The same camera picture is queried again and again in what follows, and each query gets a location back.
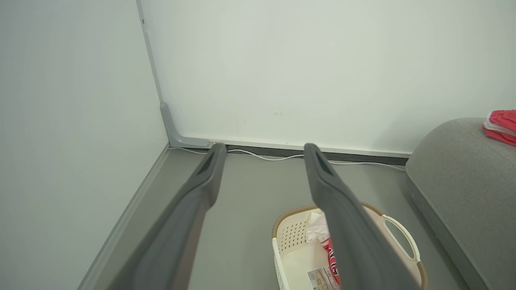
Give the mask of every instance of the floor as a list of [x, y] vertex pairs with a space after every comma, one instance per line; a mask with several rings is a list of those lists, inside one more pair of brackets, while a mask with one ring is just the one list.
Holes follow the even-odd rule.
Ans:
[[[110, 276], [201, 161], [202, 155], [168, 152], [158, 175], [131, 216], [110, 264]], [[404, 172], [375, 165], [334, 166], [359, 200], [400, 221], [413, 235], [428, 272], [430, 289], [468, 289], [429, 225], [408, 197]], [[279, 289], [271, 232], [292, 208], [312, 204], [304, 161], [268, 162], [229, 154], [217, 202], [206, 215], [189, 290]]]

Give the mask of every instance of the white plastic basket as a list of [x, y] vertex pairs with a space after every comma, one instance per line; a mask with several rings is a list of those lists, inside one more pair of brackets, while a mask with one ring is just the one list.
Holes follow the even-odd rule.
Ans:
[[[405, 266], [419, 283], [422, 290], [428, 289], [428, 278], [417, 245], [401, 223], [367, 203], [362, 203], [377, 227], [389, 241]], [[316, 206], [296, 208], [282, 215], [272, 230], [274, 265], [281, 290], [312, 290], [307, 273], [313, 269], [328, 267], [328, 253], [320, 243], [307, 243], [305, 227], [310, 212], [323, 212]], [[404, 234], [412, 248], [412, 255], [406, 253], [398, 240], [386, 226], [391, 222]]]

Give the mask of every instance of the gray fabric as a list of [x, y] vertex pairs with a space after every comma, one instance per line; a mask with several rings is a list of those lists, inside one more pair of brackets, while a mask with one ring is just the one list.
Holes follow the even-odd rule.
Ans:
[[516, 147], [486, 137], [482, 123], [465, 118], [434, 129], [409, 158], [407, 175], [453, 238], [433, 222], [470, 288], [485, 289], [480, 276], [488, 289], [514, 289]]

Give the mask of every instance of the basket label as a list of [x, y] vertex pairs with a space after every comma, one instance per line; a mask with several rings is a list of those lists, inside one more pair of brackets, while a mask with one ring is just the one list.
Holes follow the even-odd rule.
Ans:
[[314, 269], [307, 274], [313, 290], [339, 290], [338, 284], [331, 274], [330, 267]]

